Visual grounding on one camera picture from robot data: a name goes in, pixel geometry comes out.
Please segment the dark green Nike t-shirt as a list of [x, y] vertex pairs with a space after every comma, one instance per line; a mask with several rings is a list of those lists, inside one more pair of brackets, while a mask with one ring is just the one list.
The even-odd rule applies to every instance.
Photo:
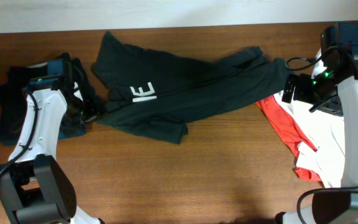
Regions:
[[238, 110], [284, 89], [289, 70], [247, 47], [215, 62], [120, 42], [105, 33], [93, 73], [109, 91], [102, 125], [173, 144], [190, 122]]

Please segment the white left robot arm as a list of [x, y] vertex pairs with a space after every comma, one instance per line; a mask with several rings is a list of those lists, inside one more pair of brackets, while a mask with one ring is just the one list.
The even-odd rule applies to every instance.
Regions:
[[24, 88], [27, 111], [8, 162], [0, 165], [0, 201], [11, 223], [102, 223], [82, 210], [56, 161], [62, 124], [78, 129], [85, 75], [63, 58], [38, 64], [46, 73]]

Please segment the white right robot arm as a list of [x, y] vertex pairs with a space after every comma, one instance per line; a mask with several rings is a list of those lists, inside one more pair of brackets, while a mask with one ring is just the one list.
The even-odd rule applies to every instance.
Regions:
[[310, 103], [344, 118], [344, 172], [340, 187], [303, 193], [294, 212], [275, 223], [358, 223], [358, 25], [337, 22], [321, 34], [321, 54], [312, 60], [312, 76], [291, 74], [282, 101]]

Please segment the folded dark clothes stack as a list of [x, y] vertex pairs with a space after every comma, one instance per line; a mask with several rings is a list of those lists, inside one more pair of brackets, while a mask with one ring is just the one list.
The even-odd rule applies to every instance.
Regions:
[[78, 85], [74, 90], [82, 98], [82, 105], [80, 106], [81, 111], [75, 113], [72, 119], [66, 117], [62, 119], [58, 138], [68, 139], [86, 134], [85, 124], [94, 121], [104, 113], [103, 101], [90, 85], [80, 59], [70, 58], [69, 53], [65, 52], [45, 65], [12, 66], [7, 73], [7, 82], [0, 85], [1, 143], [6, 146], [13, 146], [19, 140], [27, 107], [23, 89], [29, 81], [47, 75], [58, 75], [62, 71], [67, 71]]

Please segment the white garment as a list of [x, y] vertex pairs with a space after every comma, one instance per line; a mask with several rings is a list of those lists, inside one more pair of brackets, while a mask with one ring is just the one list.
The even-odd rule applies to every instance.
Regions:
[[344, 119], [318, 110], [311, 113], [312, 105], [298, 100], [284, 103], [282, 96], [281, 91], [273, 97], [316, 148], [312, 150], [305, 141], [298, 143], [296, 166], [317, 173], [326, 188], [340, 187], [345, 156]]

